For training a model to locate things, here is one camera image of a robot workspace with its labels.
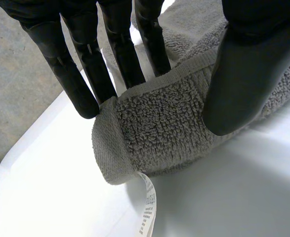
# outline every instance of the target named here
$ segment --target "gray towel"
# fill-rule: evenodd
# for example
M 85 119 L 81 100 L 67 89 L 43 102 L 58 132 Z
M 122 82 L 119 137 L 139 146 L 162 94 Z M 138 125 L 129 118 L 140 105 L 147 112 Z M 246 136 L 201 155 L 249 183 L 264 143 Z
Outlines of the gray towel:
M 215 136 L 201 117 L 216 47 L 226 25 L 220 1 L 177 0 L 160 22 L 175 67 L 164 76 L 106 101 L 95 120 L 95 158 L 110 184 L 126 182 L 135 171 L 149 176 L 175 172 L 239 132 Z M 140 61 L 148 61 L 141 47 L 137 52 Z M 114 72 L 115 61 L 108 57 L 108 66 Z M 257 120 L 289 98 L 290 67 Z

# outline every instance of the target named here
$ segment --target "concrete floor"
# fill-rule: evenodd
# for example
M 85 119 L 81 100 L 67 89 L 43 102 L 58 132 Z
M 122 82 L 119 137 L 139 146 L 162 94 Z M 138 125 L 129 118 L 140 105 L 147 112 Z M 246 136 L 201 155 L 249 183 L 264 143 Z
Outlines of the concrete floor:
M 64 23 L 63 29 L 70 53 L 81 70 Z M 102 47 L 106 42 L 102 19 L 98 30 Z M 0 8 L 0 162 L 61 92 L 62 87 L 37 46 Z

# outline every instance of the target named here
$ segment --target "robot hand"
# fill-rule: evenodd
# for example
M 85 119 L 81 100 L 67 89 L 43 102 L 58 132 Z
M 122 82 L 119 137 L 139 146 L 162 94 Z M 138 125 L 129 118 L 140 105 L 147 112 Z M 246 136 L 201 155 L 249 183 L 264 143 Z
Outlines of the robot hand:
M 96 0 L 0 0 L 41 50 L 78 113 L 93 118 L 99 105 L 116 96 L 97 41 Z M 106 33 L 127 88 L 145 82 L 130 38 L 131 0 L 99 0 Z M 136 0 L 136 18 L 156 76 L 170 70 L 162 29 L 158 23 L 163 0 Z M 84 82 L 65 43 L 63 17 L 95 98 Z

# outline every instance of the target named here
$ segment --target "towel tag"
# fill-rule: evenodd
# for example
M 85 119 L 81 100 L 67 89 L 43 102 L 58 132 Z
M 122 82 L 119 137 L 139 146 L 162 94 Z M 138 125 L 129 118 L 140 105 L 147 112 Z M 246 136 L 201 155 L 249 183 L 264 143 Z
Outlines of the towel tag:
M 146 183 L 146 204 L 142 212 L 142 221 L 140 227 L 137 229 L 136 237 L 151 237 L 153 234 L 156 212 L 157 212 L 157 196 L 156 190 L 147 175 L 137 172 L 138 175 Z

